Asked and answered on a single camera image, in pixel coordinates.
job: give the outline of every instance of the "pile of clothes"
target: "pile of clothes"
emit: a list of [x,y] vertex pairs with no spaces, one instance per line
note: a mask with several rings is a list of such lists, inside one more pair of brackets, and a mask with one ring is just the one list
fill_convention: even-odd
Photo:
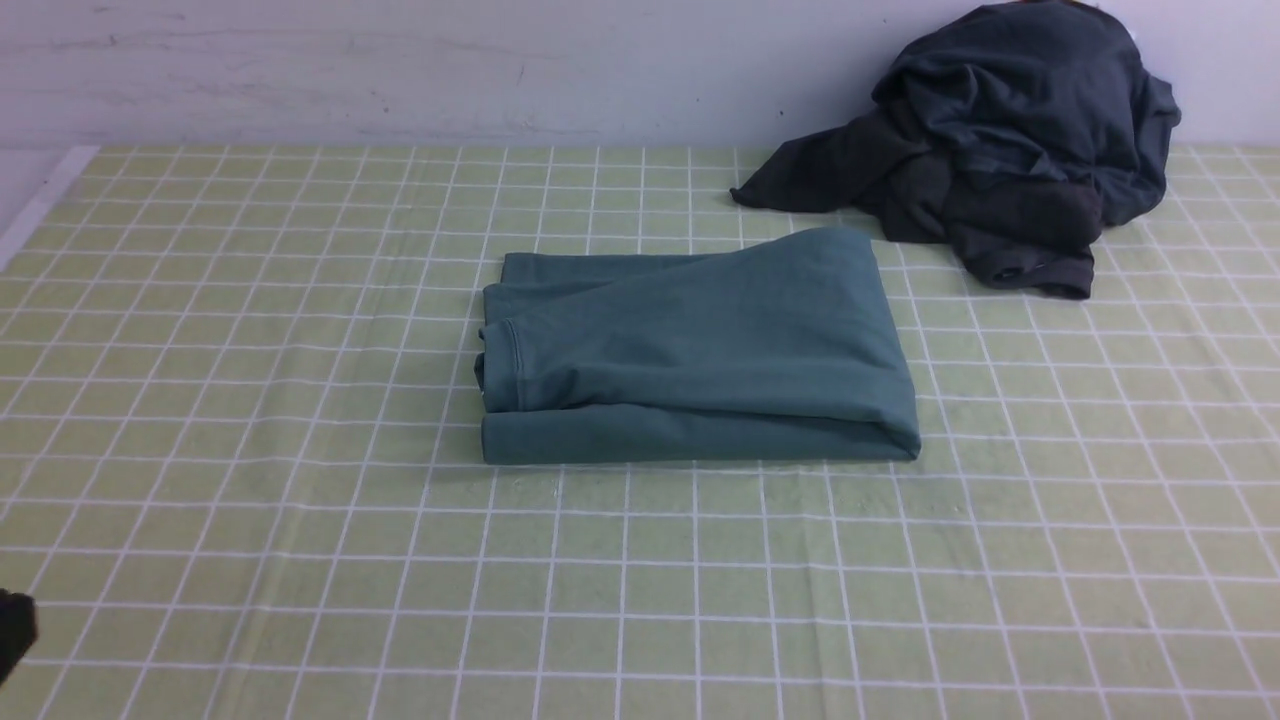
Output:
[[979,8],[911,42],[845,127],[782,145],[733,199],[876,215],[993,288],[1084,300],[1105,227],[1165,193],[1172,88],[1115,18],[1071,0]]

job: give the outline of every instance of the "green folded garment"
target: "green folded garment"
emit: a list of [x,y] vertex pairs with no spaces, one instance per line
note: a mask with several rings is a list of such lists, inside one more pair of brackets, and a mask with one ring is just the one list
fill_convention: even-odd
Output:
[[860,232],[719,255],[516,252],[484,301],[486,462],[920,452],[915,388]]

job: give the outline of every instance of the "dark object in corner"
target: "dark object in corner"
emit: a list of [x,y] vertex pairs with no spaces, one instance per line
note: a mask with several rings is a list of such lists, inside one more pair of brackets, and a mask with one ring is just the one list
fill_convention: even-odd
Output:
[[893,242],[948,243],[979,282],[1084,300],[1089,245],[1165,193],[1169,83],[1125,27],[1071,0],[986,5],[899,55],[877,109],[783,143],[733,199],[855,206]]
[[36,601],[0,588],[0,684],[36,643]]

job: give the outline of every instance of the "folded shirt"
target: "folded shirt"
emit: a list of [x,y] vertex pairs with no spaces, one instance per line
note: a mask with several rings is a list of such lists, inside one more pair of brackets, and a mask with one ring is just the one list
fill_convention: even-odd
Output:
[[476,380],[490,464],[914,460],[908,373],[869,238],[718,255],[507,255]]

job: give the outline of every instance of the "crumpled dark clothing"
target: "crumpled dark clothing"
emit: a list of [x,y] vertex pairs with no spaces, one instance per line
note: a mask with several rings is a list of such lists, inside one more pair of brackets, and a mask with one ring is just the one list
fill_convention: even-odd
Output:
[[948,243],[979,282],[1087,299],[1092,245],[1155,208],[1181,114],[1115,18],[987,5],[899,55],[877,109],[783,143],[733,199],[855,206],[895,242]]

